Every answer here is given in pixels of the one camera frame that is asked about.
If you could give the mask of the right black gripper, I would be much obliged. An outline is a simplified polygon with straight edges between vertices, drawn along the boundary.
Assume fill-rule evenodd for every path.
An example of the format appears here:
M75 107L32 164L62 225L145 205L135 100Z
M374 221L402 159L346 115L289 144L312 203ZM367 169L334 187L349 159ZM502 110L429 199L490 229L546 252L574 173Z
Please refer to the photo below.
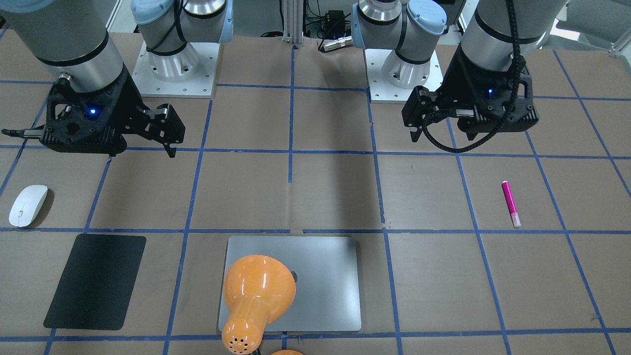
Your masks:
M128 74L120 74L104 88L86 93L74 90L73 83L70 74L59 75L47 96L43 125L2 129L2 134L36 139L58 152L110 156L126 150L124 134L135 134L162 144L167 155L175 157L186 128L174 106L161 104L149 109Z

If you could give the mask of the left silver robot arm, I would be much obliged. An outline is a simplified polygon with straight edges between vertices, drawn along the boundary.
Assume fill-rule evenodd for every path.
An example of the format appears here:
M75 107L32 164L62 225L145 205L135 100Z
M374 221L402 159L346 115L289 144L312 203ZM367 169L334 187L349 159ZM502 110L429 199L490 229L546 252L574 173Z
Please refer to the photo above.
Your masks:
M529 130L539 118L532 100L526 58L537 48L562 0L481 0L445 72L442 84L424 83L448 14L433 0L360 0L351 11L355 47L388 50L383 75L388 83L410 89L403 124L417 142L425 136L444 151L428 127L446 118L471 141L469 151L498 133Z

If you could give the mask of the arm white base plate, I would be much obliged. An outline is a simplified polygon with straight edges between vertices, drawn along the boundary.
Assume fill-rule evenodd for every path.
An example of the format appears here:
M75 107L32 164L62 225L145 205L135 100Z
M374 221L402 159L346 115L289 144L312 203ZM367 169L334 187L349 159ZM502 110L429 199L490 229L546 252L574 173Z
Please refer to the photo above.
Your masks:
M373 103L405 103L412 89L419 85L435 91L442 85L443 74L437 53L423 65L400 61L394 50L366 49L365 64Z
M144 97L211 99L220 49L219 43L194 42L180 53L158 56L143 45L130 73Z

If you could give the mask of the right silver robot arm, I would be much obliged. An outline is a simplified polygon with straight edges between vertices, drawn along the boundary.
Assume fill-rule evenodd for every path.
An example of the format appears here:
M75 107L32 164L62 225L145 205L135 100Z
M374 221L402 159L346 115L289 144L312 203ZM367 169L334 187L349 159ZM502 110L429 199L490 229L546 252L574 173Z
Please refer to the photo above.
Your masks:
M214 70L210 43L234 34L231 0L134 0L131 11L144 40L139 69L156 79L156 94L169 84L180 95L209 95ZM163 146L175 157L185 125L171 104L144 104L138 75L128 70L92 0L3 0L1 15L54 77L43 125L2 130L38 140L58 152L115 156L125 135Z

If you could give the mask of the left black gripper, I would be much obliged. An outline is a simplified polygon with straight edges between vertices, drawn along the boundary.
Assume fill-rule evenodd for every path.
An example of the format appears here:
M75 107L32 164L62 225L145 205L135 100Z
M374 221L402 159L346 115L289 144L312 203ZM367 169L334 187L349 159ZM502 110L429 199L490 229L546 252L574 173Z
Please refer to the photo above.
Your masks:
M516 98L514 109L500 132L525 131L539 121L532 100L532 79L525 59L521 59L520 64L518 84L525 90L525 96ZM458 115L457 126L467 134L467 139L474 140L477 134L491 132L502 119L511 99L513 79L511 69L496 72L478 67L466 57L462 48L457 48L439 87L439 108L472 110L472 117ZM443 120L436 114L429 119L429 123L425 122L426 115L438 112L436 98L435 92L424 86L416 86L405 102L401 114L413 143L419 141L423 127Z

